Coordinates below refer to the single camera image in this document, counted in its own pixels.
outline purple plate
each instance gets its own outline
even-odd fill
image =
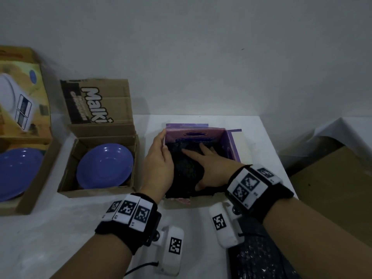
[[[20,148],[0,154],[0,201],[25,192],[42,161],[43,154],[38,149]]]
[[[84,189],[117,187],[127,180],[132,169],[130,150],[119,144],[103,144],[83,156],[76,178]]]

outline kitchen scale picture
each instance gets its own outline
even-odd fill
[[[0,74],[0,105],[23,131],[30,129],[38,104],[6,73]]]

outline white wall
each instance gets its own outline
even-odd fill
[[[128,78],[137,114],[261,115],[277,149],[372,115],[372,0],[2,0],[0,43]]]

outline open box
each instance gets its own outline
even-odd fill
[[[214,145],[215,150],[221,156],[243,164],[253,163],[251,152],[241,129],[226,130],[224,128],[208,127],[208,124],[169,123],[166,125],[166,130],[164,144],[168,146],[172,156],[174,154],[174,145],[177,147],[176,151],[180,151],[181,148],[185,148],[184,145],[189,145],[189,142],[195,143],[195,145],[202,142],[207,147]],[[193,191],[190,197],[185,197],[184,194],[177,196],[175,191],[171,192],[173,187],[177,186],[176,183],[177,179],[175,176],[171,189],[163,199],[164,207],[167,209],[211,206],[226,199],[223,187],[206,188],[199,192]]]
[[[37,55],[27,47],[0,46],[0,153],[16,148],[39,149],[44,158],[26,191],[0,202],[0,215],[31,213],[61,148],[52,137]]]
[[[139,139],[126,79],[85,79],[61,82],[76,136],[58,191],[67,197],[106,196],[134,192]],[[76,178],[77,165],[92,148],[116,143],[127,147],[133,155],[131,176],[119,187],[83,189]]]

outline person's left hand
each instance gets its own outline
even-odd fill
[[[143,182],[140,193],[146,194],[157,204],[173,182],[174,164],[167,146],[163,146],[165,129],[155,138],[145,157]]]

